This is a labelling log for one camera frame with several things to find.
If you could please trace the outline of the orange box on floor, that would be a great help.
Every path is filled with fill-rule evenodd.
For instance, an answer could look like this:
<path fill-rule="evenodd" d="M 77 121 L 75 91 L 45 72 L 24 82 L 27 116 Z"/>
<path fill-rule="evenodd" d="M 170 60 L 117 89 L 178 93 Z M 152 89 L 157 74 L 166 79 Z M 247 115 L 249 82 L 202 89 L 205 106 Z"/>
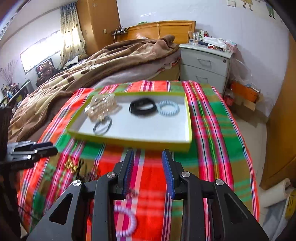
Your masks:
<path fill-rule="evenodd" d="M 256 102 L 256 99 L 259 96 L 259 93 L 256 92 L 254 89 L 252 89 L 250 87 L 246 87 L 236 81 L 232 81 L 230 87 L 231 87 L 231 91 L 236 96 L 240 96 L 243 99 L 246 99 L 251 102 Z"/>

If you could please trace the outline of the gold chain jewelry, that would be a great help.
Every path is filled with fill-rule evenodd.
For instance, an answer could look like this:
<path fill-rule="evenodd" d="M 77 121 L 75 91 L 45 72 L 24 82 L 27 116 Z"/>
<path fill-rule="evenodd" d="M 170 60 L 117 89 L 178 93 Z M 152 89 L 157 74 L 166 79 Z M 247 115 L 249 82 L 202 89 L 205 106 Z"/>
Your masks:
<path fill-rule="evenodd" d="M 68 158 L 67 161 L 64 163 L 64 168 L 67 171 L 70 171 L 70 173 L 75 174 L 77 172 L 78 165 L 75 164 L 71 158 Z"/>

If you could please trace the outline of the wooden headboard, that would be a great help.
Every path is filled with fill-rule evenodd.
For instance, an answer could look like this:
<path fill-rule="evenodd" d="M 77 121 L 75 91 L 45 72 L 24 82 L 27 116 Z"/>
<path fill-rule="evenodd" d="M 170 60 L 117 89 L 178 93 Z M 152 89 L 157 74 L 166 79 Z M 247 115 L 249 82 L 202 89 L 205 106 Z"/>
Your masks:
<path fill-rule="evenodd" d="M 116 42 L 130 39 L 161 39 L 165 35 L 175 36 L 176 44 L 185 44 L 189 42 L 189 32 L 194 32 L 196 28 L 195 21 L 173 20 L 158 21 L 136 26 L 128 27 L 126 32 L 118 34 L 115 37 Z"/>

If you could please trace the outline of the clear glass on cabinet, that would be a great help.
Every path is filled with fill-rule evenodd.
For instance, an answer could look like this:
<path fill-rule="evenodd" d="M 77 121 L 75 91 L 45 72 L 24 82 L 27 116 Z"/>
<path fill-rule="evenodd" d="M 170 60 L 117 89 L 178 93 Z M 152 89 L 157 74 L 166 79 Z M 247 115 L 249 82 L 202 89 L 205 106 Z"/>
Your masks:
<path fill-rule="evenodd" d="M 199 32 L 189 31 L 188 32 L 188 39 L 189 39 L 189 44 L 198 45 L 199 44 Z"/>

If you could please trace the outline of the white tray with green rim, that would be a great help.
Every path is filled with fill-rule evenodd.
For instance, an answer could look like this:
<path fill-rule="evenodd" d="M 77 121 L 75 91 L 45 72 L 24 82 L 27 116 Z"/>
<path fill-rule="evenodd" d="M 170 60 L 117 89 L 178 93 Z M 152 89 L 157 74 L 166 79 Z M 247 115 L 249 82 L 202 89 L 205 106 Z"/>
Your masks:
<path fill-rule="evenodd" d="M 175 116 L 152 113 L 136 116 L 129 112 L 130 103 L 140 98 L 150 98 L 155 103 L 169 100 L 176 103 L 180 111 Z M 122 109 L 111 114 L 110 120 L 95 126 L 84 109 L 86 102 L 76 111 L 66 126 L 66 132 L 77 140 L 105 143 L 127 148 L 146 150 L 188 152 L 192 142 L 189 104 L 184 92 L 124 92 L 115 93 Z"/>

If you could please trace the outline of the clutter on cabinet top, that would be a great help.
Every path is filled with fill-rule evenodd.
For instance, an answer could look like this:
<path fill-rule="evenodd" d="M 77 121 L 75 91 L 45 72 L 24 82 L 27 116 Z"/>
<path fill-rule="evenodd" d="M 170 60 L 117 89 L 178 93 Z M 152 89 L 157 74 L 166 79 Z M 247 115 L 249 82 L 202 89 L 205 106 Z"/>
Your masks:
<path fill-rule="evenodd" d="M 199 30 L 199 40 L 205 43 L 208 47 L 211 46 L 211 48 L 220 49 L 224 52 L 235 53 L 237 51 L 236 43 L 231 40 L 209 37 L 208 32 L 204 30 Z"/>

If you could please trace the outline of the paper towel roll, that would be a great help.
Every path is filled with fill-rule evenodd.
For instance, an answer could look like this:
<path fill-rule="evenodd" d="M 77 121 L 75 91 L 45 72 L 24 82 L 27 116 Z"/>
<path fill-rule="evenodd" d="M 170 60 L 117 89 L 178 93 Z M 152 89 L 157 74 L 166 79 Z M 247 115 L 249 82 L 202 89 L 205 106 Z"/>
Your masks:
<path fill-rule="evenodd" d="M 260 194 L 260 205 L 263 208 L 267 208 L 278 202 L 286 200 L 293 188 L 291 187 L 291 181 L 289 178 L 285 178 L 275 186 L 262 191 Z"/>

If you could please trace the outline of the wooden wardrobe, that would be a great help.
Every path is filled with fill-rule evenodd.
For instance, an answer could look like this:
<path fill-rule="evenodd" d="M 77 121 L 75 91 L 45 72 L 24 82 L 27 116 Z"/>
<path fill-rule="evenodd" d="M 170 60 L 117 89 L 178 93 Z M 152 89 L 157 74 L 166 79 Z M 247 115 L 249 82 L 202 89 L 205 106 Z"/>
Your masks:
<path fill-rule="evenodd" d="M 266 155 L 260 187 L 267 190 L 288 178 L 295 185 L 295 40 L 290 47 L 285 78 L 267 127 Z"/>

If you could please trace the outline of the framed teddy picture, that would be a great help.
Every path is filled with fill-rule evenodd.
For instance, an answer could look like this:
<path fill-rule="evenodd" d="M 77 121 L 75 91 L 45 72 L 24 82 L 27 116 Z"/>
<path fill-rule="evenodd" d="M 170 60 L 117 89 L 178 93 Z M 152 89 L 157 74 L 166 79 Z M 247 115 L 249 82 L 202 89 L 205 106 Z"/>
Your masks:
<path fill-rule="evenodd" d="M 35 67 L 38 78 L 40 77 L 50 77 L 55 72 L 55 67 L 52 61 L 52 58 L 48 58 Z"/>

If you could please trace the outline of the black wristband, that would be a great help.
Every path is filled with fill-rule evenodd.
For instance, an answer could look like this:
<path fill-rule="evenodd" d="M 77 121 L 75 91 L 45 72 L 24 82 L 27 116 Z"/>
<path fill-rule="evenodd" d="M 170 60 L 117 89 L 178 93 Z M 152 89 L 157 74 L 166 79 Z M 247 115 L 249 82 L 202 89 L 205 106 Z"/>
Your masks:
<path fill-rule="evenodd" d="M 149 115 L 157 111 L 156 103 L 150 98 L 140 98 L 130 103 L 129 112 L 136 116 Z"/>

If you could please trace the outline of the brown patterned blanket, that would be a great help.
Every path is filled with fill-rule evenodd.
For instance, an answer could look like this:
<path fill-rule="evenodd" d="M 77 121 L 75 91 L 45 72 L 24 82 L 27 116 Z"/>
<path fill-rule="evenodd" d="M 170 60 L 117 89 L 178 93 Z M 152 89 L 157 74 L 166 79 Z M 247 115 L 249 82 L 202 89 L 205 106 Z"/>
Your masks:
<path fill-rule="evenodd" d="M 175 36 L 158 40 L 133 39 L 102 48 L 80 64 L 54 75 L 29 94 L 11 118 L 8 141 L 26 141 L 46 122 L 50 109 L 60 98 L 71 97 L 119 71 L 151 63 L 178 51 Z"/>

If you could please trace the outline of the cartoon wall sticker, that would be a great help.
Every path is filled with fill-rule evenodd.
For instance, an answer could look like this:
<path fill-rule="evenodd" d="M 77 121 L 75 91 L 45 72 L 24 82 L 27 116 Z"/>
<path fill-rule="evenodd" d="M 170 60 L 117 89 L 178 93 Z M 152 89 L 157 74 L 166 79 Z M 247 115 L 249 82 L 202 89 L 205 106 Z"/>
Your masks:
<path fill-rule="evenodd" d="M 271 18 L 276 19 L 275 11 L 273 7 L 267 3 L 266 1 L 258 1 L 258 0 L 227 0 L 227 6 L 233 8 L 244 8 L 249 11 L 263 17 L 263 18 Z"/>

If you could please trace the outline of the tangled jewelry pile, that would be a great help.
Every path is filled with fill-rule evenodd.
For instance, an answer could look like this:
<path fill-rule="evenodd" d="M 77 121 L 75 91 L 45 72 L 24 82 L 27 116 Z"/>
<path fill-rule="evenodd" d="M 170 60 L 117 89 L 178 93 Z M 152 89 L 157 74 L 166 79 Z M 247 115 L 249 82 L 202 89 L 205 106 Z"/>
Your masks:
<path fill-rule="evenodd" d="M 99 179 L 100 171 L 96 165 L 88 171 L 87 164 L 83 159 L 78 162 L 77 170 L 75 172 L 75 179 L 82 180 L 83 182 L 90 182 Z"/>

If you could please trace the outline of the grey bedside cabinet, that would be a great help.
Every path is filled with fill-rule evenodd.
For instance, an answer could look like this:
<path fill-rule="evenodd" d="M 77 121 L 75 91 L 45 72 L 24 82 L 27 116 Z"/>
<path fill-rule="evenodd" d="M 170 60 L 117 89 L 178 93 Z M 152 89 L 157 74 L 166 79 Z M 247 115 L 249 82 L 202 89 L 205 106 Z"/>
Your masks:
<path fill-rule="evenodd" d="M 221 95 L 224 94 L 233 53 L 191 44 L 180 44 L 179 48 L 181 51 L 180 80 L 210 84 Z"/>

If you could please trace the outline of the dotted curtain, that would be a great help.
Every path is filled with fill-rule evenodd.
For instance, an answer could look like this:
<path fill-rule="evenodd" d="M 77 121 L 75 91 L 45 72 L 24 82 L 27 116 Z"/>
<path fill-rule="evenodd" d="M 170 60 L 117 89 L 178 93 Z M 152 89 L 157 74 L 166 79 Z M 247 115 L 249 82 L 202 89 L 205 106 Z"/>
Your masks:
<path fill-rule="evenodd" d="M 86 53 L 76 3 L 60 8 L 60 33 L 62 42 L 59 69 L 62 69 L 66 62 Z"/>

